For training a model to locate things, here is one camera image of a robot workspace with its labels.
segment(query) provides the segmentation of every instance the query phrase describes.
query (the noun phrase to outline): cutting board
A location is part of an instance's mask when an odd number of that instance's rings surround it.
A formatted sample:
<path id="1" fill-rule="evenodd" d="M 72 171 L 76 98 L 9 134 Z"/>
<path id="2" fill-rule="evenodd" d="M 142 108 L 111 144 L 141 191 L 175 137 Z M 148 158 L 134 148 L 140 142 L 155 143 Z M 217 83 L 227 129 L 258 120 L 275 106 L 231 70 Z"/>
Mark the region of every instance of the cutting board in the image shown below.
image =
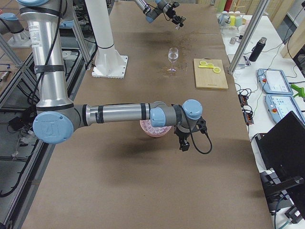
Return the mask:
<path id="1" fill-rule="evenodd" d="M 202 60 L 194 59 L 196 88 L 228 89 L 222 60 L 204 59 L 208 63 L 213 63 L 214 66 L 220 67 L 220 73 L 214 73 L 211 68 L 198 68 L 199 61 Z"/>

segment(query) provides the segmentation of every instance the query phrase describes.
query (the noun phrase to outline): black monitor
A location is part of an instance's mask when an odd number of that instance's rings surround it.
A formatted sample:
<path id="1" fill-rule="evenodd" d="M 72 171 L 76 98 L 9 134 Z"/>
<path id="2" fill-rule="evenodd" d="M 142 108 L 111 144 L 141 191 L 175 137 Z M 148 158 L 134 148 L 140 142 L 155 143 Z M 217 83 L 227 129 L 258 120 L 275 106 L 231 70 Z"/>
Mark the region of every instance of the black monitor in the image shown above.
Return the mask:
<path id="1" fill-rule="evenodd" d="M 257 141 L 267 169 L 273 168 L 282 182 L 300 176 L 305 179 L 305 125 L 288 113 Z M 305 184 L 286 190 L 305 218 Z"/>

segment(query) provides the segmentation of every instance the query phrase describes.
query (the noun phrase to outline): white table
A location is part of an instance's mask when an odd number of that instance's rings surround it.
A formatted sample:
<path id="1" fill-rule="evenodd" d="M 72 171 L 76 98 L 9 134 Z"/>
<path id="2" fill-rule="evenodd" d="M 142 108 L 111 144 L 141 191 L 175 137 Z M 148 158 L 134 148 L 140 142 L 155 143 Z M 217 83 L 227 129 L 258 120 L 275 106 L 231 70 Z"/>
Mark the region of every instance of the white table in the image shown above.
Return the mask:
<path id="1" fill-rule="evenodd" d="M 244 18 L 250 20 L 252 16 L 244 15 Z M 237 47 L 239 45 L 236 42 L 235 45 L 230 45 L 229 41 L 232 37 L 239 36 L 239 31 L 230 31 L 230 30 L 223 30 L 222 37 L 225 44 L 225 49 L 227 54 L 235 54 Z M 260 23 L 258 24 L 246 50 L 244 53 L 248 53 L 251 49 L 256 45 L 256 43 L 260 40 L 261 37 L 266 37 L 266 46 L 264 47 L 263 51 L 267 51 L 269 49 L 277 47 L 279 44 L 282 43 L 281 38 L 277 34 L 276 30 L 274 29 L 272 23 L 268 19 L 267 16 L 263 16 Z M 281 69 L 284 71 L 285 75 L 295 77 L 295 73 L 293 71 L 293 67 L 295 66 L 295 62 L 292 59 L 284 59 L 282 58 L 280 51 L 284 47 L 282 44 L 279 48 L 270 50 L 269 52 L 262 52 L 258 57 L 256 62 L 251 62 L 250 67 L 246 67 L 244 69 L 237 69 L 234 73 L 235 82 L 238 83 L 241 88 L 251 88 L 252 91 L 257 89 L 257 79 L 256 79 L 256 70 L 259 68 L 271 68 L 271 69 Z M 295 67 L 295 72 L 297 77 L 290 78 L 288 77 L 289 82 L 299 82 L 304 81 L 304 77 L 300 70 Z M 298 84 L 300 87 L 304 87 L 305 83 Z M 265 106 L 264 102 L 264 95 L 262 93 L 261 86 L 258 87 L 258 90 L 255 93 L 252 93 L 249 97 L 248 104 L 253 108 L 253 110 L 257 106 L 257 110 L 254 114 L 254 124 L 249 126 L 249 138 L 252 139 L 257 133 L 267 133 L 274 125 L 271 116 L 268 113 L 268 110 Z M 305 103 L 303 99 L 300 97 L 296 97 L 295 100 L 297 101 L 301 110 L 305 110 Z M 263 172 L 266 170 L 264 166 L 264 162 L 261 158 L 260 152 L 258 150 L 257 144 L 255 140 L 252 141 L 252 149 L 255 155 L 256 164 L 258 170 Z M 277 228 L 283 225 L 287 221 L 287 217 L 284 213 L 288 210 L 288 208 L 283 208 L 280 210 L 276 215 L 276 222 Z M 298 224 L 288 224 L 286 229 L 304 229 L 305 228 L 305 220 L 301 220 Z"/>

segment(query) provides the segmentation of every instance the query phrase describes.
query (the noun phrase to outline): blue cap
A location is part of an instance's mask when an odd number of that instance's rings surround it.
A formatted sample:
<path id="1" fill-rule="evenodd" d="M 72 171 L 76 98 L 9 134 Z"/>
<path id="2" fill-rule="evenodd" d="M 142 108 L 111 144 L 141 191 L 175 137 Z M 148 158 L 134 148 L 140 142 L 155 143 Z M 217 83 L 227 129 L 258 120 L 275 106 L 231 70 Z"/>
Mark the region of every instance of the blue cap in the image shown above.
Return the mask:
<path id="1" fill-rule="evenodd" d="M 152 23 L 154 21 L 154 19 L 152 19 L 151 17 L 146 16 L 145 18 L 149 23 Z"/>
<path id="2" fill-rule="evenodd" d="M 60 29 L 72 29 L 74 26 L 74 21 L 64 21 L 63 23 L 61 23 L 61 25 L 59 26 Z"/>
<path id="3" fill-rule="evenodd" d="M 202 114 L 202 106 L 200 102 L 194 99 L 189 99 L 184 102 L 182 108 L 185 111 L 185 114 L 188 118 L 193 120 L 198 120 Z"/>
<path id="4" fill-rule="evenodd" d="M 24 6 L 41 6 L 49 0 L 17 0 L 18 3 Z"/>
<path id="5" fill-rule="evenodd" d="M 54 111 L 46 111 L 37 115 L 33 123 L 35 135 L 42 141 L 58 144 L 69 139 L 74 131 L 69 118 Z"/>
<path id="6" fill-rule="evenodd" d="M 17 21 L 18 20 L 16 15 L 13 14 L 13 13 L 3 13 L 3 14 L 0 14 L 0 18 L 3 19 L 3 20 L 8 20 L 8 21 Z"/>
<path id="7" fill-rule="evenodd" d="M 153 127 L 164 127 L 166 122 L 166 117 L 164 111 L 159 108 L 152 108 L 150 111 L 151 124 Z"/>

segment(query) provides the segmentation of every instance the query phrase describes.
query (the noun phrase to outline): table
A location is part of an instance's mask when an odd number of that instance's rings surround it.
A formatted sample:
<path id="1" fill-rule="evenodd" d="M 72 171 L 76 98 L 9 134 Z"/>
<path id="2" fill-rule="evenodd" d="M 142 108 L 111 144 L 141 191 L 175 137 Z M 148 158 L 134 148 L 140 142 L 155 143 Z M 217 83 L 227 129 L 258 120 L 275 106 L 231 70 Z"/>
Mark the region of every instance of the table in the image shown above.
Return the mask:
<path id="1" fill-rule="evenodd" d="M 138 121 L 79 129 L 56 146 L 24 229 L 272 228 L 232 77 L 229 90 L 195 88 L 193 58 L 229 65 L 213 6 L 181 4 L 177 12 L 187 18 L 180 31 L 162 17 L 147 24 L 134 2 L 115 3 L 110 18 L 117 50 L 129 56 L 125 78 L 88 72 L 75 103 L 197 99 L 212 153 L 181 152 L 172 132 L 154 139 Z M 173 46 L 178 73 L 168 75 Z M 202 135 L 195 140 L 208 149 Z"/>
<path id="2" fill-rule="evenodd" d="M 247 20 L 251 19 L 251 15 L 244 15 L 244 18 Z M 230 45 L 229 41 L 231 37 L 238 36 L 238 31 L 229 31 L 229 30 L 222 30 L 222 37 L 223 42 L 225 44 L 225 49 L 227 54 L 235 54 L 238 43 L 235 45 Z M 263 51 L 268 51 L 272 48 L 277 47 L 282 43 L 281 38 L 277 34 L 275 28 L 273 27 L 272 23 L 268 19 L 267 16 L 263 16 L 261 18 L 261 21 L 259 22 L 246 50 L 244 53 L 248 53 L 251 51 L 251 49 L 256 45 L 258 40 L 261 37 L 266 37 L 267 42 L 266 46 L 264 47 Z M 272 69 L 282 69 L 284 73 L 288 77 L 289 82 L 299 82 L 303 81 L 304 77 L 300 70 L 295 67 L 295 73 L 293 71 L 293 67 L 295 66 L 295 63 L 292 59 L 284 59 L 282 58 L 280 51 L 284 47 L 284 44 L 281 44 L 278 48 L 270 50 L 268 52 L 262 52 L 261 55 L 258 57 L 256 62 L 251 62 L 251 67 L 246 67 L 244 69 L 237 69 L 236 71 L 239 73 L 237 75 L 234 73 L 234 76 L 236 78 L 235 82 L 241 85 L 241 88 L 251 88 L 252 91 L 255 91 L 257 89 L 257 81 L 256 81 L 256 70 L 259 68 L 272 68 Z M 249 138 L 252 139 L 253 136 L 255 136 L 257 133 L 267 133 L 274 125 L 271 116 L 268 113 L 268 110 L 266 109 L 266 106 L 264 104 L 264 95 L 265 93 L 262 92 L 261 87 L 258 87 L 258 90 L 251 94 L 249 97 L 248 103 L 249 105 L 255 109 L 257 106 L 257 110 L 254 115 L 254 125 L 250 125 L 249 128 Z M 305 109 L 305 103 L 303 102 L 303 99 L 300 97 L 295 98 L 297 101 L 299 107 L 301 110 Z M 261 158 L 259 149 L 257 147 L 257 144 L 255 141 L 252 141 L 252 149 L 253 153 L 255 155 L 256 164 L 258 167 L 258 170 L 260 172 L 263 172 L 266 170 L 264 166 L 264 162 Z M 284 213 L 288 210 L 288 208 L 283 208 L 278 214 L 277 214 L 277 223 L 278 227 L 285 223 L 287 221 L 287 217 L 284 215 Z M 301 220 L 298 224 L 289 224 L 285 228 L 287 229 L 303 229 L 305 228 L 305 220 Z"/>

